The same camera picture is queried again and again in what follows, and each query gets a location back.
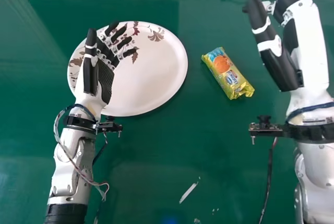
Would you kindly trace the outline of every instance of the cable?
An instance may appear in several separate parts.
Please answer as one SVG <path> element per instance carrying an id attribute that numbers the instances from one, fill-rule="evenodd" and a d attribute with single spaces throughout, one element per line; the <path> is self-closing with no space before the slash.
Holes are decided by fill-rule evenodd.
<path id="1" fill-rule="evenodd" d="M 311 105 L 310 107 L 304 107 L 304 108 L 299 108 L 297 110 L 294 110 L 292 111 L 287 119 L 285 120 L 286 123 L 289 123 L 289 121 L 298 116 L 299 114 L 302 114 L 302 113 L 306 113 L 306 112 L 310 112 L 310 111 L 314 111 L 316 109 L 324 109 L 324 108 L 332 108 L 334 107 L 334 102 L 327 102 L 327 103 L 324 103 L 324 104 L 319 104 L 319 105 Z"/>
<path id="2" fill-rule="evenodd" d="M 74 163 L 73 159 L 68 155 L 68 151 L 67 148 L 61 143 L 60 137 L 59 137 L 59 132 L 58 132 L 58 124 L 59 124 L 59 120 L 60 118 L 70 109 L 75 108 L 75 107 L 79 107 L 82 108 L 89 116 L 92 117 L 92 119 L 96 121 L 94 115 L 83 105 L 81 104 L 74 104 L 74 105 L 70 105 L 68 107 L 66 107 L 65 109 L 61 110 L 61 112 L 57 115 L 55 121 L 54 121 L 54 125 L 53 125 L 53 134 L 54 137 L 57 141 L 57 143 L 60 145 L 60 147 L 62 148 L 62 150 L 64 151 L 66 157 L 70 160 L 70 162 L 72 163 L 74 169 L 76 170 L 76 172 L 82 177 L 82 179 L 84 181 L 86 181 L 87 183 L 89 183 L 90 185 L 94 186 L 101 194 L 102 196 L 102 201 L 106 200 L 106 194 L 109 191 L 109 184 L 107 182 L 103 182 L 103 183 L 97 183 L 94 180 L 91 180 L 90 178 L 88 178 L 85 174 L 83 174 L 80 169 L 77 167 L 77 165 Z M 102 190 L 100 190 L 100 186 L 106 185 L 107 188 L 105 190 L 105 192 L 103 192 Z"/>
<path id="3" fill-rule="evenodd" d="M 267 204 L 268 204 L 268 199 L 269 199 L 269 194 L 270 194 L 270 188 L 271 188 L 272 153 L 273 153 L 273 149 L 275 148 L 277 142 L 278 142 L 278 137 L 275 137 L 275 139 L 272 142 L 271 148 L 269 149 L 268 171 L 267 171 L 267 189 L 266 189 L 266 195 L 265 195 L 265 202 L 263 204 L 263 208 L 262 208 L 261 215 L 260 215 L 259 222 L 258 222 L 259 224 L 262 223 L 263 217 L 264 217 L 266 209 L 267 209 Z"/>
<path id="4" fill-rule="evenodd" d="M 95 164 L 95 162 L 98 160 L 98 158 L 101 156 L 102 152 L 104 151 L 104 149 L 108 145 L 108 138 L 106 137 L 105 131 L 103 132 L 103 135 L 104 135 L 105 143 L 104 143 L 103 147 L 100 149 L 100 151 L 98 152 L 98 154 L 94 157 L 94 159 L 93 159 L 93 165 Z"/>

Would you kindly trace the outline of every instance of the white robotic arm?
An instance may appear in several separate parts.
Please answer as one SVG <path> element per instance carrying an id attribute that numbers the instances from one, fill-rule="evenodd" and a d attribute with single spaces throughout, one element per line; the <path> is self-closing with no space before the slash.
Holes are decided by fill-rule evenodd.
<path id="1" fill-rule="evenodd" d="M 258 136 L 296 140 L 296 222 L 334 223 L 334 103 L 319 11 L 313 0 L 248 0 L 248 13 L 258 50 L 281 91 L 290 91 L 285 125 L 268 120 L 251 124 Z M 267 13 L 284 27 L 283 40 Z"/>
<path id="2" fill-rule="evenodd" d="M 100 123 L 101 111 L 111 98 L 114 69 L 120 60 L 136 52 L 135 49 L 127 49 L 131 37 L 117 44 L 117 38 L 126 31 L 126 27 L 117 30 L 117 25 L 111 24 L 99 37 L 94 29 L 89 29 L 75 88 L 76 102 L 68 108 L 70 114 L 65 119 L 60 138 L 57 121 L 65 111 L 56 118 L 56 168 L 52 176 L 45 223 L 83 224 L 91 186 L 109 187 L 107 183 L 99 184 L 93 180 L 92 166 L 100 154 L 95 155 L 96 134 L 120 132 L 123 129 L 112 120 Z"/>

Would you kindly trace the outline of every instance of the green table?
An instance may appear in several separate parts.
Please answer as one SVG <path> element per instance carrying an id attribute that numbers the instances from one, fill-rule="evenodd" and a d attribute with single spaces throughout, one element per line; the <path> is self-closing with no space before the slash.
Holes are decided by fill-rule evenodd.
<path id="1" fill-rule="evenodd" d="M 159 24 L 176 34 L 188 54 L 186 80 L 162 107 L 119 118 L 121 138 L 94 166 L 111 191 L 99 223 L 256 223 L 266 187 L 270 138 L 252 146 L 248 124 L 259 114 L 283 122 L 289 94 L 263 68 L 246 0 L 0 0 L 0 220 L 42 223 L 54 172 L 56 114 L 74 102 L 66 79 L 72 51 L 89 27 L 114 20 Z M 315 0 L 333 74 L 332 0 Z M 223 46 L 255 87 L 252 98 L 230 101 L 202 54 Z M 98 139 L 98 148 L 103 139 Z M 271 199 L 264 223 L 293 223 L 294 144 L 282 139 L 274 154 Z M 179 204 L 191 184 L 197 187 Z M 87 223 L 100 202 L 92 190 Z"/>

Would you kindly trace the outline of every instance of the biscuit packet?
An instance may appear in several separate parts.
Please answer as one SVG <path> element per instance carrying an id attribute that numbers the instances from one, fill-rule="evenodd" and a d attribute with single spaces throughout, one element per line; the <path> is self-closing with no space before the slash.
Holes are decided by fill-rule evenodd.
<path id="1" fill-rule="evenodd" d="M 230 60 L 224 48 L 216 48 L 202 55 L 202 61 L 208 66 L 230 100 L 236 99 L 243 94 L 246 97 L 253 95 L 254 88 Z"/>

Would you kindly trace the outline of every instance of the paper plate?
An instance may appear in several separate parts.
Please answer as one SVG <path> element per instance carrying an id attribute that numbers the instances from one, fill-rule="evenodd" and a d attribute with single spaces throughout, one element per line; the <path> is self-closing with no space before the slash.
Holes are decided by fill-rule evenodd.
<path id="1" fill-rule="evenodd" d="M 187 53 L 181 41 L 158 25 L 128 21 L 127 36 L 133 40 L 128 48 L 137 53 L 123 59 L 115 69 L 110 103 L 102 114 L 132 116 L 149 112 L 166 103 L 181 87 L 188 69 Z M 68 63 L 67 80 L 74 93 L 84 55 L 84 39 Z"/>

